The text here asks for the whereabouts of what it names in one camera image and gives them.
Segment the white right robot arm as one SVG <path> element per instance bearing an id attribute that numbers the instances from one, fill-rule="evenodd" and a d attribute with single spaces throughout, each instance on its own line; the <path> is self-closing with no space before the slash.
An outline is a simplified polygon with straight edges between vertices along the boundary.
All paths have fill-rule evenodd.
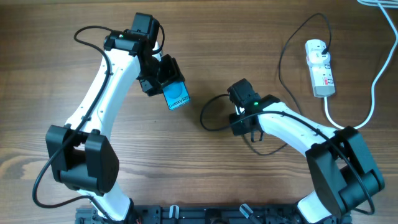
<path id="1" fill-rule="evenodd" d="M 281 139 L 307 160 L 314 190 L 299 200 L 297 210 L 307 223 L 340 219 L 385 187 L 384 178 L 363 136 L 351 126 L 323 126 L 292 111 L 278 98 L 260 97 L 242 79 L 227 89 L 235 105 L 229 123 L 236 136 L 269 134 Z"/>

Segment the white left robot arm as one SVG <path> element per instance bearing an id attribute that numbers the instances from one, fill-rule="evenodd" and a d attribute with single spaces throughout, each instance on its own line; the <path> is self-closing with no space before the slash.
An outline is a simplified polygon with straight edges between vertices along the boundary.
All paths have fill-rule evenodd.
<path id="1" fill-rule="evenodd" d="M 164 28 L 137 13 L 130 29 L 110 30 L 99 49 L 101 66 L 86 96 L 63 126 L 51 126 L 45 141 L 55 181 L 88 199 L 101 223 L 141 223 L 134 202 L 117 183 L 119 159 L 110 144 L 114 120 L 134 82 L 149 95 L 163 95 L 170 110 L 190 101 L 185 79 L 162 53 Z"/>

